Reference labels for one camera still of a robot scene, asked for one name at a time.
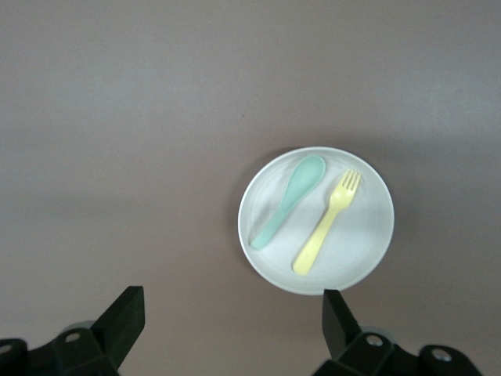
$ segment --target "white plate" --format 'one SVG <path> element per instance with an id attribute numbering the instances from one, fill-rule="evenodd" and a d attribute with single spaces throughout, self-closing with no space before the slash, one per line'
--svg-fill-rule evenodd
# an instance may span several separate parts
<path id="1" fill-rule="evenodd" d="M 250 242 L 278 207 L 292 171 L 311 155 L 326 162 L 322 181 L 293 209 L 269 244 L 254 250 Z M 297 275 L 292 264 L 347 168 L 362 174 L 357 193 L 334 220 L 309 274 Z M 281 155 L 252 179 L 240 203 L 238 231 L 247 259 L 268 282 L 297 294 L 321 295 L 325 289 L 348 288 L 376 268 L 390 244 L 394 218 L 388 188 L 370 165 L 346 151 L 315 146 Z"/>

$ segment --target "screw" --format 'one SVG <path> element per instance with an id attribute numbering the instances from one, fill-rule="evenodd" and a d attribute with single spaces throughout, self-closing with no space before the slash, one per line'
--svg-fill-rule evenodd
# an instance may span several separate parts
<path id="1" fill-rule="evenodd" d="M 12 349 L 13 349 L 12 345 L 0 346 L 0 355 L 8 353 Z"/>
<path id="2" fill-rule="evenodd" d="M 450 354 L 443 349 L 433 349 L 431 350 L 431 354 L 436 360 L 440 360 L 441 362 L 450 362 L 452 360 Z"/>
<path id="3" fill-rule="evenodd" d="M 68 343 L 68 342 L 74 342 L 74 341 L 77 341 L 79 338 L 80 338 L 80 334 L 79 333 L 71 333 L 71 334 L 69 334 L 69 335 L 66 336 L 66 338 L 64 339 L 64 341 L 66 343 Z"/>
<path id="4" fill-rule="evenodd" d="M 374 334 L 368 335 L 366 337 L 367 343 L 371 346 L 381 347 L 383 345 L 383 340 Z"/>

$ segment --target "spoon handle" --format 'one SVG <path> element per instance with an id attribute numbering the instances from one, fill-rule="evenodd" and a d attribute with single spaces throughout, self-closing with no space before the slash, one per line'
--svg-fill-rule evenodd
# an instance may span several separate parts
<path id="1" fill-rule="evenodd" d="M 254 238 L 250 246 L 253 249 L 261 250 L 269 243 L 275 232 L 278 230 L 283 220 L 287 217 L 287 213 L 280 208 L 275 211 L 270 220 L 266 223 L 265 227 L 261 232 Z"/>

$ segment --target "green spoon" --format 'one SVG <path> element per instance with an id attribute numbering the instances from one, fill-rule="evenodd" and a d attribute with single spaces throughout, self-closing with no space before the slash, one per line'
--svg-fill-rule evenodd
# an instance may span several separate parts
<path id="1" fill-rule="evenodd" d="M 321 157 L 306 157 L 299 162 L 290 176 L 280 206 L 250 243 L 252 248 L 260 250 L 269 243 L 290 211 L 320 183 L 325 172 L 326 162 Z"/>

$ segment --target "yellow fork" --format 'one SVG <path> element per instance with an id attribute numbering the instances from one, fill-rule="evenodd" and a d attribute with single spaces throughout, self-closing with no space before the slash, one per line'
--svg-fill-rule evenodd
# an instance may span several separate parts
<path id="1" fill-rule="evenodd" d="M 361 175 L 355 170 L 350 169 L 344 173 L 341 181 L 330 195 L 329 208 L 326 214 L 323 215 L 319 224 L 313 231 L 313 234 L 310 236 L 303 249 L 301 249 L 301 252 L 299 252 L 292 266 L 294 272 L 302 276 L 308 274 L 322 247 L 323 241 L 329 233 L 329 229 L 336 215 L 351 204 L 355 192 L 359 187 L 360 177 Z"/>

